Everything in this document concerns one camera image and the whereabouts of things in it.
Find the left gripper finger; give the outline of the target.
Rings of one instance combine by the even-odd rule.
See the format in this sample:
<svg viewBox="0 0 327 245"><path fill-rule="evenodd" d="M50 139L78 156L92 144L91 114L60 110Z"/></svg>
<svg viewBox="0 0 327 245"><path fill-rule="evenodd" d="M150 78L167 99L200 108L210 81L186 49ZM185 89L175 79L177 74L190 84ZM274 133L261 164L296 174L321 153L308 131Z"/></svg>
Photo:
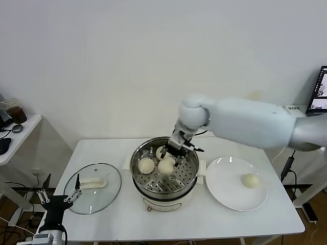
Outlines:
<svg viewBox="0 0 327 245"><path fill-rule="evenodd" d="M71 195L69 195L66 199L64 199L64 202L66 203L73 203L81 194L81 188L80 188L80 174L77 174L76 182L75 182L75 189Z"/></svg>
<svg viewBox="0 0 327 245"><path fill-rule="evenodd" d="M37 195L38 195L38 198L40 200L40 202L42 204L45 204L45 203L49 203L50 202L50 199L47 195L47 190L49 188L49 184L50 184L50 180L51 180L51 175L52 174L49 174L46 178L46 180L44 181L43 185L42 185L42 188L38 191L36 191Z"/></svg>

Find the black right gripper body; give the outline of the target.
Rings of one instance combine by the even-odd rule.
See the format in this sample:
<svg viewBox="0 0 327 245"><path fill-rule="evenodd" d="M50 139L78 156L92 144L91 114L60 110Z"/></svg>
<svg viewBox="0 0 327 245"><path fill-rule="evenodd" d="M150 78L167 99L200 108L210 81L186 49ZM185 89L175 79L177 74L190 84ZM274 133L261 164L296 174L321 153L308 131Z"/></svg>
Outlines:
<svg viewBox="0 0 327 245"><path fill-rule="evenodd" d="M165 149L167 153L171 154L173 157L185 157L189 152L186 148L182 147L181 149L176 149L168 143L165 145Z"/></svg>

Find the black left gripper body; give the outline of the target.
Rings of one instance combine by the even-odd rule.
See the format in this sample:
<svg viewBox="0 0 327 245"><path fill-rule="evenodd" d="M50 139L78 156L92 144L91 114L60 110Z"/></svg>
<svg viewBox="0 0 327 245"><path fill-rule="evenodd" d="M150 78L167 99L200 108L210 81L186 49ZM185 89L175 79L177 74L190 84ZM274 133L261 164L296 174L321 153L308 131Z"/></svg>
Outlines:
<svg viewBox="0 0 327 245"><path fill-rule="evenodd" d="M63 229L62 221L64 213L71 207L71 203L65 202L68 195L53 195L49 202L42 204L46 210L46 216L40 229Z"/></svg>

